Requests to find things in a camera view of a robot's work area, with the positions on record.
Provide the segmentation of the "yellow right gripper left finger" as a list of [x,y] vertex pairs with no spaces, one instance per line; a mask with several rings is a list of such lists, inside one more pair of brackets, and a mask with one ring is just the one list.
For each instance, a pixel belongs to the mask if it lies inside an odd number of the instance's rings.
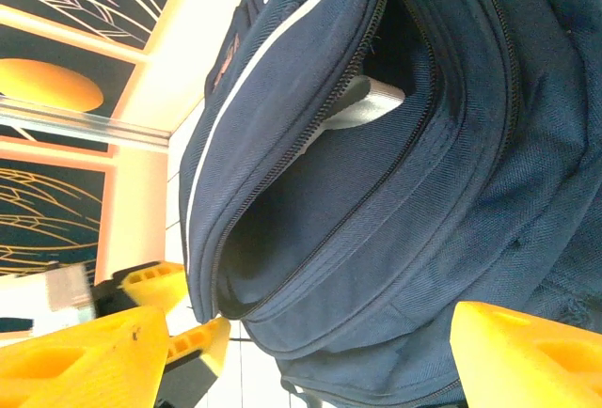
[[143,306],[1,349],[3,407],[152,407],[166,364],[164,312]]

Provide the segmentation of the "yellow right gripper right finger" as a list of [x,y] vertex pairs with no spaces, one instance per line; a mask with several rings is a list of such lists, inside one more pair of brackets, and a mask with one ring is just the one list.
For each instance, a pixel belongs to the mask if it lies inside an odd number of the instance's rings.
[[499,306],[460,302],[452,354],[470,407],[599,407],[601,336]]

